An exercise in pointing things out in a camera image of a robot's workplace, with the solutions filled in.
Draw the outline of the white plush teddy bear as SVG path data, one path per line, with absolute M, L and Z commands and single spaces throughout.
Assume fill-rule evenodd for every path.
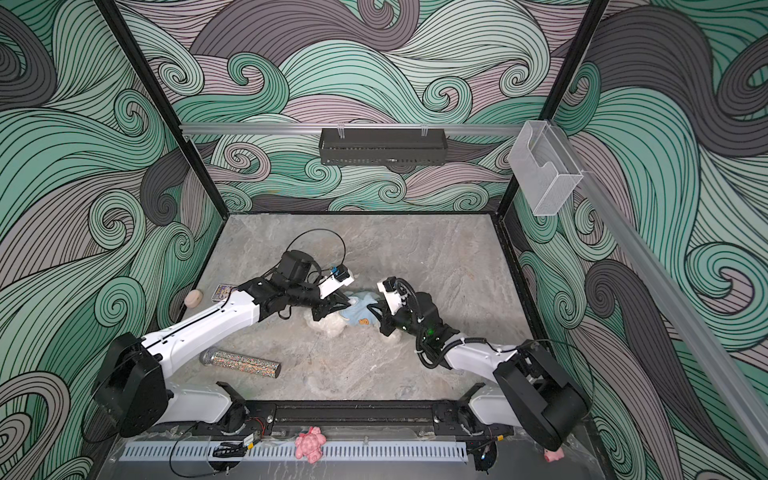
M 312 310 L 307 309 L 303 313 L 303 318 L 310 329 L 328 338 L 335 338 L 340 336 L 345 330 L 352 330 L 355 332 L 374 333 L 385 344 L 394 345 L 402 340 L 402 332 L 400 330 L 384 335 L 380 331 L 380 325 L 377 321 L 368 319 L 350 320 L 343 317 L 339 312 L 334 312 L 320 320 L 315 320 Z

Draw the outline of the light blue fleece hoodie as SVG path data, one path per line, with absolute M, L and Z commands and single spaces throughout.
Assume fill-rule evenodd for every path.
M 379 328 L 379 317 L 369 309 L 378 306 L 380 295 L 370 291 L 346 291 L 349 305 L 338 311 L 346 325 Z

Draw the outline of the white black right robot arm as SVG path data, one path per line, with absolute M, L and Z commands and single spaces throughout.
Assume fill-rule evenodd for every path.
M 584 389 L 537 342 L 502 345 L 468 336 L 443 321 L 425 292 L 386 293 L 365 309 L 382 335 L 411 335 L 423 367 L 466 371 L 487 380 L 468 400 L 469 410 L 483 425 L 519 427 L 543 448 L 555 451 L 591 407 Z

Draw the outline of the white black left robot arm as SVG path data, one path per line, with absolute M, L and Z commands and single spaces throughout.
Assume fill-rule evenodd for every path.
M 131 438 L 164 423 L 206 425 L 217 435 L 241 432 L 250 413 L 231 385 L 190 387 L 170 379 L 217 342 L 288 307 L 308 308 L 317 319 L 347 308 L 342 290 L 353 283 L 353 274 L 340 264 L 311 280 L 316 265 L 310 255 L 288 250 L 276 266 L 203 312 L 143 337 L 126 333 L 113 340 L 92 395 L 117 436 Z

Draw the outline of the colourful card box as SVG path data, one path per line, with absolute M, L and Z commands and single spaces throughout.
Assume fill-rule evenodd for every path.
M 235 288 L 235 285 L 231 284 L 219 284 L 214 290 L 211 295 L 211 300 L 213 302 L 221 302 L 225 301 L 229 295 L 231 294 L 232 290 Z

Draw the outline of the pink round wooden block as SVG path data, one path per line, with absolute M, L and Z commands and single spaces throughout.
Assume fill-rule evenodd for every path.
M 183 303 L 187 309 L 197 308 L 203 300 L 203 292 L 199 289 L 190 290 L 184 297 Z

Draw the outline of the glitter multicolour tube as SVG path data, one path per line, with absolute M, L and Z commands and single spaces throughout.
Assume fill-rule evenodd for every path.
M 199 355 L 203 365 L 216 366 L 267 378 L 278 378 L 281 364 L 259 357 L 230 352 L 219 348 L 209 348 Z

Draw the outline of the pink plush toy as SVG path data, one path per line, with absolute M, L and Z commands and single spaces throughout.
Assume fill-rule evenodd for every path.
M 296 438 L 294 456 L 297 460 L 305 459 L 314 464 L 322 458 L 322 447 L 326 442 L 327 438 L 320 427 L 310 427 L 308 432 L 300 433 Z

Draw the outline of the small pink toy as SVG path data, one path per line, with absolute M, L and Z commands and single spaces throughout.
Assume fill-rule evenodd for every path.
M 565 457 L 565 453 L 562 449 L 558 449 L 555 451 L 547 450 L 547 449 L 544 450 L 544 459 L 548 463 L 561 460 L 564 457 Z

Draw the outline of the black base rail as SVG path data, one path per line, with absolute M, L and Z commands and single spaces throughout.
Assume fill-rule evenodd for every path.
M 550 403 L 508 403 L 507 398 L 404 401 L 235 401 L 212 420 L 201 414 L 157 409 L 136 413 L 120 424 L 120 435 L 132 437 L 159 424 L 194 423 L 199 435 L 233 434 L 245 425 L 270 432 L 287 426 L 430 426 L 438 435 L 477 435 L 485 428 L 522 428 L 564 437 L 588 413 L 589 406 L 574 398 Z

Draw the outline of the black wall-mounted tray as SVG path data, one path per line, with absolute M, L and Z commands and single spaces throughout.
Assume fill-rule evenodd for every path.
M 448 155 L 443 130 L 323 129 L 318 148 L 321 162 L 332 166 L 440 165 Z

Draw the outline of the aluminium rail back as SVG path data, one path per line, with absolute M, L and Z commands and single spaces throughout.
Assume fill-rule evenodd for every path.
M 496 124 L 403 124 L 403 123 L 247 123 L 247 122 L 190 122 L 179 125 L 186 136 L 193 135 L 319 135 L 323 129 L 337 130 L 344 135 L 347 130 L 394 130 L 406 129 L 419 132 L 443 130 L 447 136 L 493 136 L 517 135 L 523 126 Z

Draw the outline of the aluminium rail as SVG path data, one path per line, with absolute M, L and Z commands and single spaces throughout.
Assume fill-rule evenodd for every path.
M 496 124 L 403 124 L 403 123 L 247 123 L 247 122 L 190 122 L 179 125 L 186 136 L 193 135 L 319 135 L 323 129 L 337 130 L 344 135 L 347 130 L 394 130 L 406 129 L 419 132 L 443 130 L 447 136 L 493 136 L 517 135 L 523 126 Z
M 556 144 L 565 150 L 566 158 L 582 175 L 580 185 L 584 195 L 611 230 L 659 310 L 687 345 L 761 460 L 766 461 L 767 406 L 638 233 L 639 208 L 633 204 L 629 182 L 622 179 L 604 184 L 599 168 L 580 155 L 563 129 L 555 124 L 550 129 Z

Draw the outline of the clear acrylic wall bin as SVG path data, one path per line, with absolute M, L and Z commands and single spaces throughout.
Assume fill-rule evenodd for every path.
M 527 121 L 507 159 L 537 217 L 557 215 L 583 179 L 567 135 L 546 120 Z

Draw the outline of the aluminium rail right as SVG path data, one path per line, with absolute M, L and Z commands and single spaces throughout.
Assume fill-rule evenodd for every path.
M 639 208 L 633 204 L 629 182 L 622 179 L 604 184 L 599 168 L 580 155 L 563 129 L 555 124 L 550 129 L 556 144 L 565 150 L 566 158 L 582 175 L 580 185 L 584 195 L 611 230 L 659 310 L 687 345 L 761 460 L 766 461 L 767 406 L 638 233 Z

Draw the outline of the black left corner post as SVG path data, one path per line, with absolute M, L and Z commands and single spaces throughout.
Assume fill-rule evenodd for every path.
M 229 218 L 229 210 L 220 195 L 214 181 L 209 175 L 206 165 L 193 142 L 187 140 L 181 131 L 181 122 L 172 105 L 164 94 L 159 81 L 144 57 L 140 46 L 131 33 L 125 19 L 119 11 L 115 1 L 95 0 L 95 5 L 100 11 L 106 24 L 117 40 L 120 48 L 127 57 L 140 82 L 147 90 L 150 99 L 157 108 L 161 118 L 169 128 L 176 144 L 187 160 L 192 171 L 200 181 L 203 189 L 212 201 L 219 216 L 226 221 Z

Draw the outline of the black cage corner post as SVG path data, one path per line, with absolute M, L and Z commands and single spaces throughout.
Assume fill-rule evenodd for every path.
M 572 81 L 575 79 L 577 70 L 587 53 L 592 38 L 596 33 L 597 27 L 599 26 L 608 5 L 609 3 L 607 1 L 591 1 L 588 4 L 576 35 L 566 50 L 563 66 L 556 77 L 554 86 L 547 97 L 537 120 L 546 120 L 555 125 L 555 115 L 561 106 L 561 102 L 565 99 L 565 95 Z M 519 192 L 523 194 L 522 189 L 519 187 L 518 181 L 513 174 L 513 178 L 498 207 L 497 213 L 499 216 L 504 217 L 511 212 L 514 197 Z

